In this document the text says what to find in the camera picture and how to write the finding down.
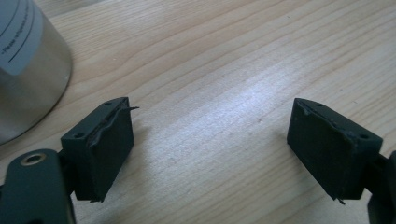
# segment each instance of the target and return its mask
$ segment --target black plastic part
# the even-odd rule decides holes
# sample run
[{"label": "black plastic part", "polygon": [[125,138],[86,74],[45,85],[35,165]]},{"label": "black plastic part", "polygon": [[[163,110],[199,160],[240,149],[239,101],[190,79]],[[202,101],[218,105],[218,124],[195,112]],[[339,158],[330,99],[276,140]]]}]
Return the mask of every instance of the black plastic part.
[{"label": "black plastic part", "polygon": [[31,151],[8,166],[0,223],[75,223],[56,151]]},{"label": "black plastic part", "polygon": [[377,159],[382,139],[329,107],[295,99],[288,143],[333,199],[359,199],[368,163]]},{"label": "black plastic part", "polygon": [[68,182],[79,200],[105,199],[134,145],[132,109],[127,97],[105,102],[62,137],[64,167],[72,162],[77,171],[65,178],[74,178]]}]

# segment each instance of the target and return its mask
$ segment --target wooden surface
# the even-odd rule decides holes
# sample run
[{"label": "wooden surface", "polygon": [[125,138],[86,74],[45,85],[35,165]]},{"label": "wooden surface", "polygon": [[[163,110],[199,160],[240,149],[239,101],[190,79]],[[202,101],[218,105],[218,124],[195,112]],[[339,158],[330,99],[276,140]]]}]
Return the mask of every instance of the wooden surface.
[{"label": "wooden surface", "polygon": [[0,146],[17,156],[129,96],[135,146],[78,223],[368,223],[334,202],[286,143],[295,97],[321,102],[396,149],[396,1],[37,0],[74,59],[54,110]]}]

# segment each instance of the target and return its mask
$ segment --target wood grain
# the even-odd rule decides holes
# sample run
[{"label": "wood grain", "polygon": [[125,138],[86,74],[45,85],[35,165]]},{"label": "wood grain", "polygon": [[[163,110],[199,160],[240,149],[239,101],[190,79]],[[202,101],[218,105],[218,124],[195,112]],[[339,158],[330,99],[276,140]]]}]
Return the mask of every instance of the wood grain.
[{"label": "wood grain", "polygon": [[322,102],[396,148],[396,2],[37,0],[74,72],[53,111],[0,146],[60,137],[103,101],[129,96],[135,146],[103,203],[78,223],[368,223],[334,202],[286,143],[295,97]]}]

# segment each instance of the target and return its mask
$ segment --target gray label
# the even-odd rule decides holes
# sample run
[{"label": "gray label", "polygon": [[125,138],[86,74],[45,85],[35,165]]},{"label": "gray label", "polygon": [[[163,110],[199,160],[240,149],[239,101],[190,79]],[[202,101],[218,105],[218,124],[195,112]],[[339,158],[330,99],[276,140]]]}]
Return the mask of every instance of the gray label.
[{"label": "gray label", "polygon": [[32,0],[0,2],[0,68],[18,75],[40,45],[43,16]]}]

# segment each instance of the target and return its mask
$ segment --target cylindrical container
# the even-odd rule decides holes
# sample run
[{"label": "cylindrical container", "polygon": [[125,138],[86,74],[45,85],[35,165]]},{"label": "cylindrical container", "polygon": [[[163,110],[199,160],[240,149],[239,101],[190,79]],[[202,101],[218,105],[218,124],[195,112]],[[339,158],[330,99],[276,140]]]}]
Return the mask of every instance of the cylindrical container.
[{"label": "cylindrical container", "polygon": [[71,70],[67,45],[33,0],[0,1],[0,145],[50,112]]}]

